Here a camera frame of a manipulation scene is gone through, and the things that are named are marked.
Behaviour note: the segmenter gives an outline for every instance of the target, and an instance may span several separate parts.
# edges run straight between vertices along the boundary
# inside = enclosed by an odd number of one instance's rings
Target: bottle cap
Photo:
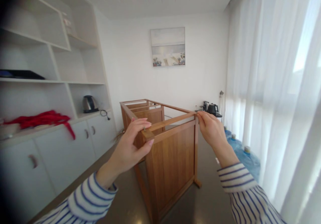
[[[251,153],[251,147],[249,147],[248,145],[244,146],[244,151],[246,153]]]

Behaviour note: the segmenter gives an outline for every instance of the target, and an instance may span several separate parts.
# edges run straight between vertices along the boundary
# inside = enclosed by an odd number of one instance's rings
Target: blue striped cuff
[[[111,188],[106,190],[101,187],[96,180],[96,173],[93,173],[68,197],[71,212],[86,221],[97,221],[104,217],[118,191],[114,184]]]
[[[257,185],[253,176],[242,163],[237,163],[217,171],[226,193],[241,192]]]

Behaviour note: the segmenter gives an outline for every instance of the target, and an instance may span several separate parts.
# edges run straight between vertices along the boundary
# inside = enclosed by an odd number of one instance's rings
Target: cabinet door
[[[95,161],[86,121],[71,126],[76,139],[66,128],[35,139],[56,193],[61,193]]]
[[[88,119],[87,122],[93,140],[96,159],[98,159],[114,144],[113,139],[116,136],[114,122],[101,115]]]
[[[26,223],[50,201],[55,192],[33,140],[0,151],[4,193],[13,213]]]

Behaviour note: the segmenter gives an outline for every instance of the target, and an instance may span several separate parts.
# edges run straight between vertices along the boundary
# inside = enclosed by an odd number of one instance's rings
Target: red cloth
[[[66,115],[61,115],[56,113],[56,111],[51,110],[47,112],[43,112],[39,115],[35,116],[20,116],[10,122],[5,122],[5,124],[20,124],[21,129],[26,129],[29,127],[36,127],[38,125],[60,125],[64,124],[70,134],[72,135],[73,139],[76,139],[75,133],[71,128],[70,124],[68,123],[70,118]]]

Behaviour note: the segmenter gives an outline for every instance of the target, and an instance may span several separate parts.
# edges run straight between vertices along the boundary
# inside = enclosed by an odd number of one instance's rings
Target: white wall
[[[226,86],[228,9],[114,21],[95,12],[117,130],[123,127],[120,101],[147,98],[189,110],[203,100],[219,104],[219,92]],[[182,26],[186,66],[154,68],[149,30]]]

